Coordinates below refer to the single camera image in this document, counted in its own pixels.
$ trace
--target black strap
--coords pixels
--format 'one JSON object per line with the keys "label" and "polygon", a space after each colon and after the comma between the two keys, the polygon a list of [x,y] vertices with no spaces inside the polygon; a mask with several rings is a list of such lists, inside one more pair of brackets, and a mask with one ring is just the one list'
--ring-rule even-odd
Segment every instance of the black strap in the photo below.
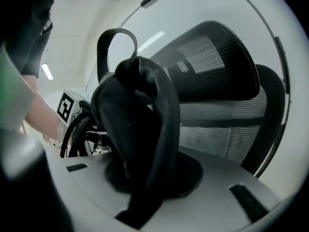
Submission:
{"label": "black strap", "polygon": [[[122,65],[123,68],[119,68],[119,66],[117,67],[115,77],[117,77],[117,79],[121,81],[121,83],[126,88],[131,88],[132,83],[132,87],[134,87],[135,84],[138,83],[133,81],[134,76],[140,76],[140,78],[144,79],[146,83],[149,82],[148,84],[150,86],[156,87],[159,92],[155,92],[154,95],[156,98],[154,101],[155,110],[160,114],[163,124],[167,127],[168,131],[172,132],[170,137],[168,136],[168,134],[165,133],[160,134],[160,140],[158,142],[156,154],[154,156],[155,164],[151,169],[146,183],[140,183],[140,186],[137,187],[137,191],[131,196],[128,209],[116,216],[116,218],[123,223],[126,223],[127,225],[135,229],[140,229],[162,204],[162,201],[164,199],[163,187],[166,187],[167,183],[169,183],[170,180],[169,176],[167,176],[167,173],[170,173],[170,176],[173,177],[176,174],[176,168],[171,166],[174,166],[174,164],[176,164],[178,145],[176,147],[173,147],[174,145],[170,142],[175,141],[178,144],[179,140],[179,131],[177,131],[177,128],[179,128],[179,102],[176,90],[174,89],[172,83],[170,82],[164,71],[162,69],[159,69],[158,66],[151,60],[136,57],[137,40],[135,36],[130,31],[125,29],[110,29],[104,32],[98,40],[97,71],[98,81],[100,85],[95,91],[91,101],[94,117],[98,115],[98,119],[96,120],[101,119],[99,111],[96,112],[96,110],[98,109],[98,104],[96,104],[96,94],[99,94],[99,91],[102,90],[107,83],[105,81],[102,82],[102,79],[103,76],[109,71],[107,62],[108,49],[112,42],[112,39],[117,33],[124,33],[130,36],[134,42],[135,49],[131,59],[127,59],[126,64]],[[138,72],[136,74],[134,74],[134,71],[130,68],[131,60],[132,63],[133,61],[135,61],[134,63],[137,64],[136,66],[142,66],[142,68],[138,68],[136,70]],[[150,97],[153,96],[153,93],[149,92],[149,89],[147,90],[146,88],[143,88],[143,86],[141,86],[140,88],[142,92],[147,93],[147,95],[149,95]],[[162,104],[166,104],[169,99],[173,102],[171,102],[172,105],[167,108]],[[164,148],[168,148],[169,151],[173,151],[173,153],[167,155],[163,154]]]}
{"label": "black strap", "polygon": [[81,112],[73,121],[72,123],[69,125],[68,130],[64,136],[63,142],[62,142],[62,146],[61,146],[61,151],[60,151],[60,157],[64,158],[66,150],[68,149],[68,142],[69,139],[71,137],[71,134],[74,130],[74,128],[76,127],[76,125],[87,116],[86,113]]}
{"label": "black strap", "polygon": [[134,43],[134,52],[131,57],[136,57],[137,55],[137,39],[133,33],[126,29],[109,29],[101,34],[98,39],[97,44],[97,73],[98,73],[98,82],[102,80],[103,76],[109,72],[108,68],[108,49],[111,45],[111,42],[114,36],[118,33],[124,33],[133,40]]}

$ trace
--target black fabric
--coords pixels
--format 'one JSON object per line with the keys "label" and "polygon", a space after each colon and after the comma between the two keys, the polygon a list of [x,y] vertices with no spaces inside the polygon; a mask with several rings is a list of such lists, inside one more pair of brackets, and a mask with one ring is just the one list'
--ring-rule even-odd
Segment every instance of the black fabric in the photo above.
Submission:
{"label": "black fabric", "polygon": [[[133,39],[135,51],[112,75],[107,73],[107,53],[118,32]],[[100,84],[92,96],[91,109],[97,124],[104,123],[118,153],[105,176],[117,191],[132,193],[128,209],[116,218],[139,229],[164,198],[192,192],[202,179],[203,169],[195,159],[178,152],[179,101],[173,84],[160,66],[136,53],[136,38],[129,31],[111,29],[101,35]],[[135,90],[153,100],[153,110]]]}
{"label": "black fabric", "polygon": [[180,102],[243,101],[259,93],[256,67],[247,49],[215,21],[195,26],[151,60],[166,68]]}
{"label": "black fabric", "polygon": [[6,50],[19,72],[38,77],[42,53],[53,27],[50,10],[54,0],[5,1],[14,2],[3,6]]}

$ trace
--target white wall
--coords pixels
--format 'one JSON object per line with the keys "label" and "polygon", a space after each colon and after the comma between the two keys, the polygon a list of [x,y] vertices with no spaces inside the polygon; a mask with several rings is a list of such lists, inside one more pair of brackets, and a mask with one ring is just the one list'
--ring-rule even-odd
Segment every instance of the white wall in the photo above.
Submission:
{"label": "white wall", "polygon": [[40,95],[59,92],[64,89],[85,87],[84,77],[82,72],[70,72],[62,76],[58,76],[53,80],[48,80],[45,73],[40,73],[40,78],[37,79],[37,89]]}
{"label": "white wall", "polygon": [[98,75],[97,75],[97,62],[93,66],[92,72],[89,76],[88,82],[86,84],[86,89],[89,97],[92,97],[93,92],[98,86]]}

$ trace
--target mesh backrest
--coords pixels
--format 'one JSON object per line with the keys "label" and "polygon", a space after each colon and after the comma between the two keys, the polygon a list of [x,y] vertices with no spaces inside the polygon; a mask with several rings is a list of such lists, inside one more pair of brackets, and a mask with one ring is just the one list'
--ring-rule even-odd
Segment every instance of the mesh backrest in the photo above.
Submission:
{"label": "mesh backrest", "polygon": [[283,116],[284,89],[278,76],[258,66],[260,86],[245,47],[216,22],[194,27],[151,59],[178,92],[180,146],[224,157],[254,173],[271,149]]}

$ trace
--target black rubber pad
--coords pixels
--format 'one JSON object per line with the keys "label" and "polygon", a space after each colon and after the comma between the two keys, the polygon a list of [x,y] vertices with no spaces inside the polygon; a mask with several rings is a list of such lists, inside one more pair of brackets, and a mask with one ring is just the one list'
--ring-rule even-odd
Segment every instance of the black rubber pad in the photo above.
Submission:
{"label": "black rubber pad", "polygon": [[140,3],[140,6],[142,8],[144,8],[149,2],[151,2],[152,0],[143,0],[141,3]]}
{"label": "black rubber pad", "polygon": [[83,168],[86,168],[86,167],[87,167],[86,164],[81,163],[81,164],[69,166],[69,167],[67,167],[67,170],[69,172],[73,172],[73,171],[80,170],[80,169],[83,169]]}
{"label": "black rubber pad", "polygon": [[267,210],[243,185],[235,185],[230,188],[241,207],[246,212],[251,222],[256,222],[267,214]]}

